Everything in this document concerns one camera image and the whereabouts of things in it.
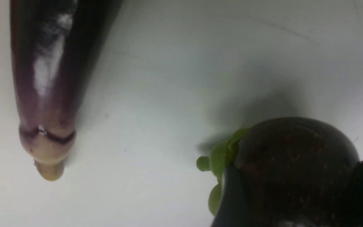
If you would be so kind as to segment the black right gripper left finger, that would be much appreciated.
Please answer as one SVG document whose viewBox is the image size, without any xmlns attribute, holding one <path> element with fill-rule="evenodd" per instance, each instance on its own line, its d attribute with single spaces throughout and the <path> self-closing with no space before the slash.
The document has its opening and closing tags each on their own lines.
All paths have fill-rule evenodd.
<svg viewBox="0 0 363 227">
<path fill-rule="evenodd" d="M 248 227 L 248 207 L 239 171 L 228 166 L 223 171 L 220 206 L 212 227 Z"/>
</svg>

